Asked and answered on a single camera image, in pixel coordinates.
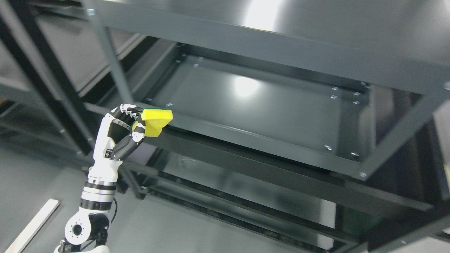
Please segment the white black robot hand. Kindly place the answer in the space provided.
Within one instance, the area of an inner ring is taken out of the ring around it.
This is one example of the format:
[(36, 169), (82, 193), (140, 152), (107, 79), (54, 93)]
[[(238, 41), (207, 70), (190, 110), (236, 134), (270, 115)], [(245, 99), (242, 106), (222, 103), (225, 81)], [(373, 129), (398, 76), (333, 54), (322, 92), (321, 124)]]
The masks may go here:
[(144, 109), (120, 104), (107, 112), (100, 123), (88, 182), (111, 186), (117, 182), (118, 168), (144, 140)]

